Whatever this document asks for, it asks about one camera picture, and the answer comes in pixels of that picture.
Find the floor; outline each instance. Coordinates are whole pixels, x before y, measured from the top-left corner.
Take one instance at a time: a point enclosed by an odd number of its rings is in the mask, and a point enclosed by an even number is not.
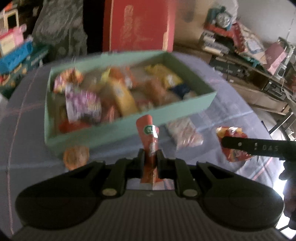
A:
[[[272,127],[275,126],[276,124],[276,120],[280,117],[282,117],[281,115],[276,115],[276,114],[271,114],[267,111],[264,111],[264,110],[261,110],[261,109],[257,109],[257,108],[254,108],[253,109],[254,112],[257,114],[257,116],[259,117],[260,120],[262,120],[265,124],[265,126],[267,127],[268,130],[270,130]],[[280,130],[277,130],[275,131],[273,134],[272,134],[272,139],[274,140],[285,140],[283,134],[281,133]],[[285,183],[286,181],[282,181],[280,179],[278,179],[275,184],[274,184],[274,190],[279,194],[281,195],[282,198],[284,198],[283,196],[283,189],[284,189],[284,186],[285,186]],[[276,228],[277,229],[280,229],[286,225],[288,225],[289,223],[289,218],[286,217],[284,214],[281,216],[280,220],[279,220],[279,223],[277,224]],[[282,233],[284,235],[286,235],[288,238],[292,238],[294,237],[294,235],[296,234],[296,230],[292,230],[290,228],[286,228],[282,231]]]

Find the white wall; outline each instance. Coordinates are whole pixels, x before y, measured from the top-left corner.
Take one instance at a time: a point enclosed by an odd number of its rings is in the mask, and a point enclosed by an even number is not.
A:
[[[288,0],[238,0],[238,17],[265,43],[286,38],[294,19],[288,41],[296,44],[296,7]]]

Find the yellow snack packet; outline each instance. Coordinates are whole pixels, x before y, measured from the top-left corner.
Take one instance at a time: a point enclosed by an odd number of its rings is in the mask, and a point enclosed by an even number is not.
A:
[[[157,76],[165,89],[173,88],[182,84],[182,79],[163,64],[149,65],[145,70],[152,75]]]

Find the plaid tablecloth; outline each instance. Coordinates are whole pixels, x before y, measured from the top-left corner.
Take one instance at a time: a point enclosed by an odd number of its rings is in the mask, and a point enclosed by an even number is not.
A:
[[[257,115],[205,62],[186,54],[175,53],[175,56],[211,85],[217,95],[207,110],[190,117],[204,137],[203,145],[176,151],[174,141],[160,126],[159,147],[164,154],[169,158],[184,159],[188,164],[207,161],[272,186],[279,175],[281,161],[268,157],[260,157],[257,161],[254,157],[245,162],[229,163],[215,133],[218,126],[237,126],[242,127],[250,138],[270,139]],[[66,171],[62,160],[55,157],[44,144],[46,86],[50,69],[57,64],[60,62],[53,62],[27,74],[11,97],[0,122],[0,229],[8,236],[22,227],[14,206],[17,195],[30,185]],[[140,138],[134,135],[98,147],[91,150],[90,160],[105,160],[111,164],[122,157],[133,158],[142,147],[140,143]],[[136,188],[138,184],[138,179],[131,180],[128,188]]]

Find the box of snacks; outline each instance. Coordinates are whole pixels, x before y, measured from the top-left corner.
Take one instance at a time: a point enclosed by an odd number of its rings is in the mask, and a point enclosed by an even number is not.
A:
[[[66,148],[94,148],[137,133],[151,115],[160,126],[209,107],[216,92],[173,54],[103,53],[51,69],[44,140],[60,156]]]

